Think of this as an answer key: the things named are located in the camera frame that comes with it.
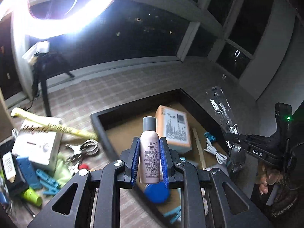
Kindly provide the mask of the person's right hand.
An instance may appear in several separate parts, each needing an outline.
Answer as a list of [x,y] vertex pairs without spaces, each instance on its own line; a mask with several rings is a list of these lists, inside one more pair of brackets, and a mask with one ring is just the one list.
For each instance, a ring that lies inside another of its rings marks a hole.
[[255,178],[255,184],[258,185],[260,195],[267,194],[269,186],[279,184],[284,185],[283,174],[265,162],[258,163],[258,173]]

